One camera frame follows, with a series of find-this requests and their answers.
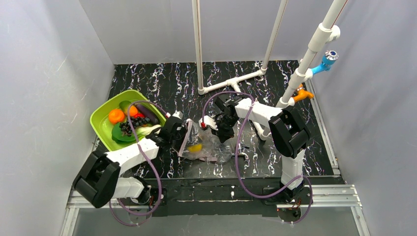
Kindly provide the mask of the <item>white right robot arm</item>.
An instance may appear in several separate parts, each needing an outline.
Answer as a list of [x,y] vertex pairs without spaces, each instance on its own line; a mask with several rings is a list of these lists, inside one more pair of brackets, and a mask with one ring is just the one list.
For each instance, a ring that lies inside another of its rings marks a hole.
[[244,122],[251,120],[268,127],[277,151],[281,154],[282,175],[278,188],[273,188],[266,195],[257,195],[244,185],[240,175],[238,180],[243,190],[250,196],[266,201],[291,202],[303,190],[303,157],[311,133],[300,114],[292,107],[277,108],[254,101],[247,93],[236,92],[229,98],[228,92],[219,92],[211,98],[221,113],[211,118],[203,115],[201,128],[209,127],[221,143],[234,137],[233,127],[241,118]]

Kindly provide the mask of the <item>purple fake eggplant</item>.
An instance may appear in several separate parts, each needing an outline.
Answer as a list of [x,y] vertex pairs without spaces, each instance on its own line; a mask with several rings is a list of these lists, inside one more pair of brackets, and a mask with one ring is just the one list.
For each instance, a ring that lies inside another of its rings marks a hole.
[[145,107],[144,105],[140,103],[136,103],[135,107],[145,118],[149,119],[151,124],[153,125],[160,124],[159,118],[156,116],[156,114],[153,111],[151,111],[150,109],[148,109],[147,107]]

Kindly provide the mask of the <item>red fake apple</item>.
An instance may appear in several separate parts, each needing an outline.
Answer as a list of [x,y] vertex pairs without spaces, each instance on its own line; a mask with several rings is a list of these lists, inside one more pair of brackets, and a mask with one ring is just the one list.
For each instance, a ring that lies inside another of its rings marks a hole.
[[137,113],[136,115],[133,116],[134,119],[140,119],[140,118],[145,118],[145,116],[141,113]]

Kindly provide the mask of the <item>green fake leafy vegetable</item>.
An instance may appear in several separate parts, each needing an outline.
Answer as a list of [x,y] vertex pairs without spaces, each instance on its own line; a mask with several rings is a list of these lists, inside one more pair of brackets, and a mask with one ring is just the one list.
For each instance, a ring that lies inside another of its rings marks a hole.
[[[152,131],[158,130],[161,128],[161,125],[145,125],[145,126],[138,126],[135,128],[136,135],[138,139],[149,135]],[[133,131],[128,123],[119,122],[117,123],[112,131],[111,131],[111,138],[113,141],[119,144],[127,144],[135,141],[135,136]]]

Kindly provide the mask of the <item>orange fake fruit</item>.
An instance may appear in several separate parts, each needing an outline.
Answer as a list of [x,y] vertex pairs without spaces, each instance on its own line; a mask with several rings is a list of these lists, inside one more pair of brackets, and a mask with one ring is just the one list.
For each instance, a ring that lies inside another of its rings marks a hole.
[[124,119],[125,119],[125,114],[120,109],[113,109],[108,114],[108,120],[113,125],[115,125],[119,122],[123,122]]

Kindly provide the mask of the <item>clear zip top bag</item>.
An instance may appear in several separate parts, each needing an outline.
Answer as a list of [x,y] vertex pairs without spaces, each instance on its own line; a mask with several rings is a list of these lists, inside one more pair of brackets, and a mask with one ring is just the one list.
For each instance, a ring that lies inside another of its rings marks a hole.
[[[177,151],[179,157],[217,164],[223,164],[232,158],[233,143],[230,140],[220,143],[219,138],[213,135],[211,131],[202,130],[191,119],[187,119],[184,125],[187,132],[182,145]],[[202,150],[197,153],[190,153],[187,148],[196,144],[202,144]]]

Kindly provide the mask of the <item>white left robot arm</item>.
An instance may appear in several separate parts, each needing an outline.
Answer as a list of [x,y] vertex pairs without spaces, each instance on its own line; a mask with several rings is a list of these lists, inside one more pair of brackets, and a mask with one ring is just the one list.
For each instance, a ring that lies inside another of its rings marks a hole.
[[180,144],[186,133],[182,112],[175,112],[165,124],[139,142],[115,151],[93,151],[73,181],[73,188],[95,208],[111,199],[133,198],[144,204],[151,186],[140,177],[122,177],[129,169],[153,160],[163,148]]

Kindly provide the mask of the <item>yellow fake fruit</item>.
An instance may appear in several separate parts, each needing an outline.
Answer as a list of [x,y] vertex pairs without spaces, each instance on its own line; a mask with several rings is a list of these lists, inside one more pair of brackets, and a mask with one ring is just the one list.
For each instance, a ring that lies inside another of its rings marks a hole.
[[190,153],[197,153],[197,152],[200,152],[202,150],[202,148],[203,148],[203,145],[202,144],[196,144],[196,145],[189,146],[187,148],[187,150]]

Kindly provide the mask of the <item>yellow green fake mango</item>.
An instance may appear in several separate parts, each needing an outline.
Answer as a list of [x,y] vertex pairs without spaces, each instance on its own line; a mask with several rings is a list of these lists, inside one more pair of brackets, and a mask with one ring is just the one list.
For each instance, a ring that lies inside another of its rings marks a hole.
[[127,100],[121,101],[119,107],[129,117],[134,117],[139,113],[137,108],[134,105],[131,105],[131,102]]

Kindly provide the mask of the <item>dark fake grape bunch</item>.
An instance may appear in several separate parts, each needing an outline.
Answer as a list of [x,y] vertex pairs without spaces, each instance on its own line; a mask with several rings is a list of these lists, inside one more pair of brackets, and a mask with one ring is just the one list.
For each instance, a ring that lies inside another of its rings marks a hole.
[[133,129],[131,125],[135,129],[135,132],[138,136],[146,135],[148,133],[148,128],[152,126],[148,118],[134,119],[131,117],[130,122],[127,119],[126,122],[121,122],[118,125],[123,136],[133,135]]

